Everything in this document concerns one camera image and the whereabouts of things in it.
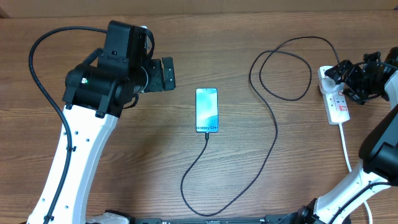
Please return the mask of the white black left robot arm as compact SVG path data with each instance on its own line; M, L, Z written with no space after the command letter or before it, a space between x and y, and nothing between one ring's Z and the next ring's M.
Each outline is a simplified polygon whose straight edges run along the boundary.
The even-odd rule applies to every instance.
M45 187L29 223L134 223L133 216L107 210L86 216L91 185L104 146L123 110L139 95L173 90L174 62L153 57L155 41L145 26L111 21L105 43L65 78L62 129Z

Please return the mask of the Samsung Galaxy smartphone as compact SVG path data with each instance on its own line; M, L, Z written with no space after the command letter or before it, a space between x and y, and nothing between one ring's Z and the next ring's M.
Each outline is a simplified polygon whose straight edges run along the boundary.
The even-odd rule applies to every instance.
M198 133L217 133L218 90L216 88L197 88L195 91L195 127Z

